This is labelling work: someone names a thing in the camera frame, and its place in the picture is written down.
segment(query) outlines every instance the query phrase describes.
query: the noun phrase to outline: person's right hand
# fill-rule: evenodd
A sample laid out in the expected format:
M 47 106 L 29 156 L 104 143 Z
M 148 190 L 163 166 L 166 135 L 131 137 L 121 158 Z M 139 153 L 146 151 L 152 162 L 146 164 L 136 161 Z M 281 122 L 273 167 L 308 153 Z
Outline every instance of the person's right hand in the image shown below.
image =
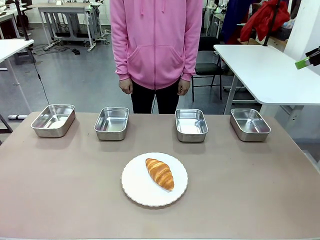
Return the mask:
M 132 87 L 131 78 L 120 80 L 119 87 L 125 94 L 132 94 L 133 87 Z

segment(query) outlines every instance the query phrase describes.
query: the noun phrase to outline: hoodie drawstring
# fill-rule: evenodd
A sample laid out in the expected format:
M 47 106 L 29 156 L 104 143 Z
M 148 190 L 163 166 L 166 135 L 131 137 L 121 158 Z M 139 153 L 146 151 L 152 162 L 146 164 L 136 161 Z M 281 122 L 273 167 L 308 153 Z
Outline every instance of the hoodie drawstring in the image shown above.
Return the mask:
M 166 0 L 162 0 L 162 12 L 164 13 L 166 11 Z
M 141 0 L 140 13 L 141 13 L 141 15 L 144 15 L 144 0 Z

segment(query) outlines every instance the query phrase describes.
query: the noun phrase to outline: pink hoodie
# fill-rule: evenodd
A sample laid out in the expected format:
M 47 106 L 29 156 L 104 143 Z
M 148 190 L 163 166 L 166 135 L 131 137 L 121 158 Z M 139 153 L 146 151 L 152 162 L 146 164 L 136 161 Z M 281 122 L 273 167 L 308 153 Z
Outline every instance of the pink hoodie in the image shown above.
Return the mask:
M 110 0 L 120 80 L 162 89 L 195 73 L 203 0 Z

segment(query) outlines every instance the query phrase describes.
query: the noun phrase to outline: croissant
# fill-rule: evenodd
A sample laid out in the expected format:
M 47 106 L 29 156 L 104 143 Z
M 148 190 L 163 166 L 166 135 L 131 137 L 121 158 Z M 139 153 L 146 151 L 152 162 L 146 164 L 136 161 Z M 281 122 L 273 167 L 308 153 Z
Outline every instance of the croissant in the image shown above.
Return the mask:
M 156 159 L 148 158 L 145 160 L 145 165 L 153 181 L 159 186 L 169 191 L 174 189 L 174 177 L 167 164 Z

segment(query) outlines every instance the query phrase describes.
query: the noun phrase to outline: rectangular metal pan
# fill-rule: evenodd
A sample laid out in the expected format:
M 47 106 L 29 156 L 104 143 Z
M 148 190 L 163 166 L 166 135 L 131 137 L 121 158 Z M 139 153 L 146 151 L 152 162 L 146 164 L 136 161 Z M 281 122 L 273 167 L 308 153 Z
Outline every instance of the rectangular metal pan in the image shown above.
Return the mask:
M 232 109 L 230 123 L 239 139 L 244 142 L 262 142 L 271 132 L 266 121 L 254 109 Z
M 129 109 L 125 107 L 105 107 L 94 125 L 98 139 L 120 141 L 127 132 Z
M 61 138 L 76 118 L 75 106 L 68 104 L 48 105 L 31 124 L 39 137 Z
M 199 109 L 177 109 L 175 111 L 177 137 L 181 142 L 203 142 L 208 126 L 203 112 Z

